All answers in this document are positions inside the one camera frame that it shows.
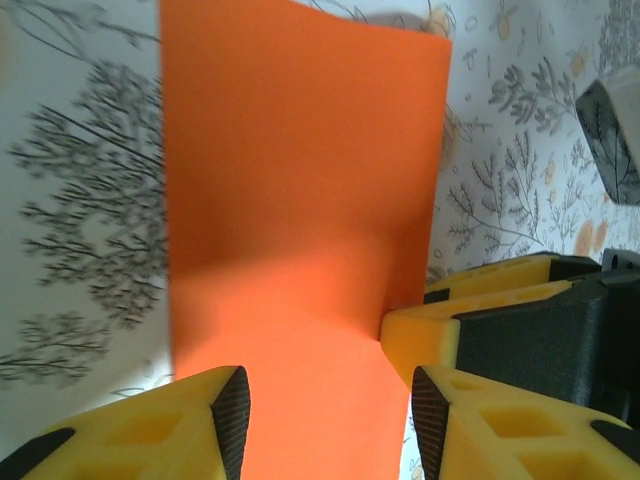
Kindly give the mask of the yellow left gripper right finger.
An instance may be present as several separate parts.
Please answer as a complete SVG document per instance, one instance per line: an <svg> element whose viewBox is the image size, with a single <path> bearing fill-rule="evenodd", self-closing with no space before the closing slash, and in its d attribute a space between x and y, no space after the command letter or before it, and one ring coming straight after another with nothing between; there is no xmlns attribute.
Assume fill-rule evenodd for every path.
<svg viewBox="0 0 640 480"><path fill-rule="evenodd" d="M415 369L428 479L636 479L639 433L587 407L444 366Z"/></svg>

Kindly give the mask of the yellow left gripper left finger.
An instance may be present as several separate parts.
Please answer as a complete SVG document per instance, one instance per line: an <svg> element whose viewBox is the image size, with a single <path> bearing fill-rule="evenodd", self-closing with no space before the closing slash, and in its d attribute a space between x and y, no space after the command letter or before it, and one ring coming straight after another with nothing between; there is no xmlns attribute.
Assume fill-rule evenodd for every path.
<svg viewBox="0 0 640 480"><path fill-rule="evenodd" d="M242 366L186 377L48 427L4 479L238 479L249 427Z"/></svg>

